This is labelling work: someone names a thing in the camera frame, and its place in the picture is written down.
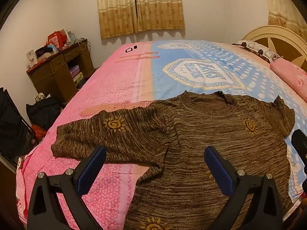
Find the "pink pillow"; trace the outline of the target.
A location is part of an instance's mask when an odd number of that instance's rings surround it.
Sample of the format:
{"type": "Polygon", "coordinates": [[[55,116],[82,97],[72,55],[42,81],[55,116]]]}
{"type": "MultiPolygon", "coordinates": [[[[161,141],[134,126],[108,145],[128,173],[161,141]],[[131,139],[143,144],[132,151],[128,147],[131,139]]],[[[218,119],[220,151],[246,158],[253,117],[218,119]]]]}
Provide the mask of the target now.
{"type": "Polygon", "coordinates": [[[283,58],[271,62],[270,69],[306,101],[306,72],[303,69],[283,58]]]}

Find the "white card box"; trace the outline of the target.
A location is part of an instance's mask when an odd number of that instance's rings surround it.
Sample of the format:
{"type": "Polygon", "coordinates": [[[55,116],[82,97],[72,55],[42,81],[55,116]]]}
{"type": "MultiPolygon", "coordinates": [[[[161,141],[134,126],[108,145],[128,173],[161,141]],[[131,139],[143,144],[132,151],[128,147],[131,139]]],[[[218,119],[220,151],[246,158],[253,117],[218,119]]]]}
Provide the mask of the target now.
{"type": "Polygon", "coordinates": [[[36,53],[33,49],[26,53],[26,57],[28,59],[29,67],[33,67],[38,63],[36,53]]]}

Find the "brown knitted sweater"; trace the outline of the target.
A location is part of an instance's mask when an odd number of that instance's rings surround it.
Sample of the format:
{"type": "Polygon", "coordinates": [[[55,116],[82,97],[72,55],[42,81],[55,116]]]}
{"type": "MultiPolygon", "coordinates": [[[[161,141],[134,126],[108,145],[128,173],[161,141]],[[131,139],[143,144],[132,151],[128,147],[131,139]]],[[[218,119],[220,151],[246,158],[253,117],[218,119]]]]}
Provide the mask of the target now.
{"type": "Polygon", "coordinates": [[[137,180],[125,229],[207,229],[227,198],[205,163],[205,148],[214,146],[249,175],[272,174],[286,213],[292,200],[285,140],[294,125],[295,112],[280,97],[267,103],[186,91],[59,126],[51,151],[81,159],[103,146],[108,163],[149,165],[137,180]]]}

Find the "black bag on floor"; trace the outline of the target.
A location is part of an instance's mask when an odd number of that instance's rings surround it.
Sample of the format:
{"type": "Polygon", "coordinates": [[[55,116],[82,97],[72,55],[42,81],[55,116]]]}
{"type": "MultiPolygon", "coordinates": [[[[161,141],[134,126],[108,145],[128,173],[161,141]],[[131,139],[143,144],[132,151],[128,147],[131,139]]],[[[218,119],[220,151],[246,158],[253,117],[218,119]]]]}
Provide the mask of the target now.
{"type": "Polygon", "coordinates": [[[31,124],[48,130],[64,109],[64,104],[56,98],[46,98],[34,105],[26,104],[26,113],[31,124]]]}

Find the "beige patterned window curtain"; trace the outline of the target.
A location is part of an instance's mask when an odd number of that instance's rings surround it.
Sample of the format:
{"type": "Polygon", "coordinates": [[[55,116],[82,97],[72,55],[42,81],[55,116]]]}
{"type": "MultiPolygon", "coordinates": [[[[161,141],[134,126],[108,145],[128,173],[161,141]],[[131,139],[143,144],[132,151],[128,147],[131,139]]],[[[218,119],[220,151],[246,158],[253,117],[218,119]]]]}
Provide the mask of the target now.
{"type": "Polygon", "coordinates": [[[182,0],[97,0],[100,37],[185,30],[182,0]]]}

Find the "cream wooden headboard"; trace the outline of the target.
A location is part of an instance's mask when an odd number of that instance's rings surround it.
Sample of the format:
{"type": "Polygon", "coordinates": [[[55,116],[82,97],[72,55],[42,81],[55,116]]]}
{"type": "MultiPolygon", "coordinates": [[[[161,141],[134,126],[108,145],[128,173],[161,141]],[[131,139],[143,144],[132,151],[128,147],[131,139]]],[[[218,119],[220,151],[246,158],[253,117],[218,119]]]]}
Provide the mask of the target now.
{"type": "Polygon", "coordinates": [[[293,31],[268,25],[248,33],[243,39],[260,43],[306,71],[306,41],[293,31]]]}

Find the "dark wooden desk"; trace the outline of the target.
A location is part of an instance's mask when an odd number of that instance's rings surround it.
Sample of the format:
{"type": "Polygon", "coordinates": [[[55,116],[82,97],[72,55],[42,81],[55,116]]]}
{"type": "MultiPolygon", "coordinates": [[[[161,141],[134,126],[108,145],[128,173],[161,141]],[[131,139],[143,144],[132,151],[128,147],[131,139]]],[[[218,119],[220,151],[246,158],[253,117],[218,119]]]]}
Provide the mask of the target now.
{"type": "Polygon", "coordinates": [[[38,93],[50,95],[61,102],[69,102],[78,92],[70,68],[79,66],[87,80],[95,72],[87,39],[50,56],[26,71],[38,93]]]}

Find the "pink and blue bedspread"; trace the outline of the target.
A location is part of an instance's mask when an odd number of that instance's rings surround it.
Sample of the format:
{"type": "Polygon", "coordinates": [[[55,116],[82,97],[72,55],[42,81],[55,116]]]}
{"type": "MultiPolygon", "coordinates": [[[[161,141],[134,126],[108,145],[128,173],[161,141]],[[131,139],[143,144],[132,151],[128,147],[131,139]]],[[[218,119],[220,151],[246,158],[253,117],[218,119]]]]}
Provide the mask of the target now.
{"type": "MultiPolygon", "coordinates": [[[[160,40],[119,47],[70,100],[44,140],[23,158],[16,171],[17,208],[21,222],[27,225],[29,204],[35,179],[40,172],[62,174],[75,168],[78,161],[54,158],[50,146],[59,125],[89,118],[89,108],[113,105],[111,110],[128,108],[138,101],[168,99],[185,90],[198,94],[223,91],[241,94],[265,102],[280,95],[295,110],[295,126],[286,139],[290,162],[288,195],[293,203],[286,208],[286,220],[301,202],[304,164],[291,145],[294,130],[306,133],[306,102],[292,90],[270,65],[257,55],[238,46],[205,40],[160,40]]],[[[105,165],[91,190],[83,197],[87,207],[104,229],[122,229],[134,195],[137,179],[146,167],[133,164],[105,165]]]]}

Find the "red gift box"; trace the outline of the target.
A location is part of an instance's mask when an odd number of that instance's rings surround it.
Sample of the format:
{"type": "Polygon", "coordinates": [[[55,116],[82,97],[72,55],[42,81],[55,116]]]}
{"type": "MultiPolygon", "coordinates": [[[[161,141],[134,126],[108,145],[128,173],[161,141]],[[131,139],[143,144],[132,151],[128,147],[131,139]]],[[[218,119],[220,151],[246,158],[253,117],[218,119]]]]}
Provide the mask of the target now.
{"type": "Polygon", "coordinates": [[[48,36],[48,44],[52,44],[56,49],[61,49],[67,43],[67,36],[61,31],[55,31],[48,36]]]}

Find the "beige curtain by headboard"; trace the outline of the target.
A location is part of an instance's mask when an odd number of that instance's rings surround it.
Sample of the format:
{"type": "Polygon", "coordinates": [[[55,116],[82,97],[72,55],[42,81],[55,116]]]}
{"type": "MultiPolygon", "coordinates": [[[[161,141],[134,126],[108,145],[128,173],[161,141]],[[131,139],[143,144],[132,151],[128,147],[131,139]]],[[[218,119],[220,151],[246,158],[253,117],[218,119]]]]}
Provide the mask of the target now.
{"type": "Polygon", "coordinates": [[[306,41],[306,21],[291,0],[267,0],[268,25],[287,28],[306,41]]]}

